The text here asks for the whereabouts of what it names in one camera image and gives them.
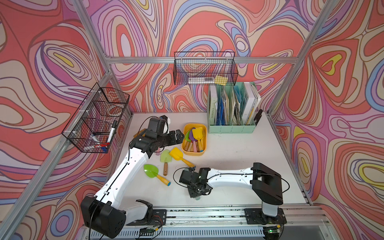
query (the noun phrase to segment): colorful swirl backdrop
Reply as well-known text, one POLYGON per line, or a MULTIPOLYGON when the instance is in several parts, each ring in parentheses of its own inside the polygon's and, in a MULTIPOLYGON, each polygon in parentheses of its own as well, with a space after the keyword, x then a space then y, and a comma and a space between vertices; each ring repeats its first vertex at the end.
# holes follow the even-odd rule
MULTIPOLYGON (((0 1, 0 221, 104 70, 68 0, 0 1)), ((12 239, 75 239, 79 204, 106 179, 108 154, 70 146, 12 239)))
MULTIPOLYGON (((236 56, 297 56, 322 0, 87 1, 107 56, 173 56, 175 51, 233 50, 236 56)), ((238 65, 269 106, 290 65, 238 65)), ((133 112, 206 111, 206 86, 175 86, 172 64, 115 64, 133 112)))
MULTIPOLYGON (((234 50, 297 56, 323 0, 83 0, 108 56, 234 50)), ((274 118, 312 199, 343 239, 381 239, 384 6, 341 0, 274 118)), ((289 70, 238 65, 266 110, 289 70)), ((174 86, 168 64, 116 64, 133 111, 204 111, 207 87, 174 86)), ((71 0, 0 0, 0 220, 104 71, 71 0)), ((103 184, 108 154, 69 147, 15 239, 76 239, 79 203, 103 184)))
POLYGON ((342 0, 273 117, 340 239, 384 239, 384 2, 342 0))

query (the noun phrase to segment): purple toy shovel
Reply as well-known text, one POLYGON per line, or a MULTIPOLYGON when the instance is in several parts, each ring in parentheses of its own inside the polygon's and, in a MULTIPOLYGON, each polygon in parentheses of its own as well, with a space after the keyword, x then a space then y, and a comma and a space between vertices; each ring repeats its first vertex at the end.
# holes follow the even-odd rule
POLYGON ((197 140, 193 137, 192 129, 189 133, 189 139, 193 142, 193 152, 197 152, 196 142, 197 140))

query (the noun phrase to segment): wire basket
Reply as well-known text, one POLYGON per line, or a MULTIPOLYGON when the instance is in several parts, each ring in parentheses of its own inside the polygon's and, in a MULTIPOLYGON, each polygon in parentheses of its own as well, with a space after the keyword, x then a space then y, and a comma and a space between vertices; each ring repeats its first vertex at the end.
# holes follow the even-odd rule
POLYGON ((114 122, 119 124, 127 108, 129 94, 114 88, 101 88, 98 84, 93 89, 96 93, 77 124, 72 130, 67 129, 73 115, 62 134, 81 152, 107 153, 116 133, 115 129, 107 142, 111 128, 114 122))
POLYGON ((233 51, 175 52, 173 78, 175 85, 235 85, 238 71, 233 51))

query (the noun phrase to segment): mint green file holder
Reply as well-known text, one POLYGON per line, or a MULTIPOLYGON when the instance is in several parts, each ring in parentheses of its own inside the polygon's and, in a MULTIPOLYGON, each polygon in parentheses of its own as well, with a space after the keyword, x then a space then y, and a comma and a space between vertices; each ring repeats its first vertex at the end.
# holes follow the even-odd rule
MULTIPOLYGON (((244 83, 237 82, 235 86, 239 87, 240 92, 245 91, 244 83)), ((228 95, 229 101, 232 100, 232 91, 233 86, 224 86, 225 92, 228 95)), ((220 96, 219 93, 221 93, 221 85, 216 86, 217 90, 217 96, 220 96)), ((210 101, 210 93, 208 91, 208 100, 210 101)), ((209 111, 207 111, 207 120, 209 123, 209 111)), ((222 125, 222 126, 216 126, 216 125, 208 125, 208 133, 209 134, 224 134, 224 133, 253 133, 255 130, 255 122, 251 121, 250 125, 232 125, 230 122, 230 125, 222 125)))

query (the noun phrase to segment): green toy shovel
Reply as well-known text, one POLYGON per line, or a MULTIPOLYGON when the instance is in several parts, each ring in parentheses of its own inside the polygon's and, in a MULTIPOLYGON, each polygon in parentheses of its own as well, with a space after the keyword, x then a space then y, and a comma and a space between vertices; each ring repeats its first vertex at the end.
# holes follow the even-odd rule
POLYGON ((160 179, 160 181, 162 181, 165 185, 169 186, 170 185, 170 181, 168 181, 167 179, 163 178, 162 176, 159 175, 159 169, 155 166, 155 165, 152 165, 152 164, 144 164, 144 172, 145 174, 150 177, 150 178, 154 178, 154 177, 157 177, 158 179, 160 179))

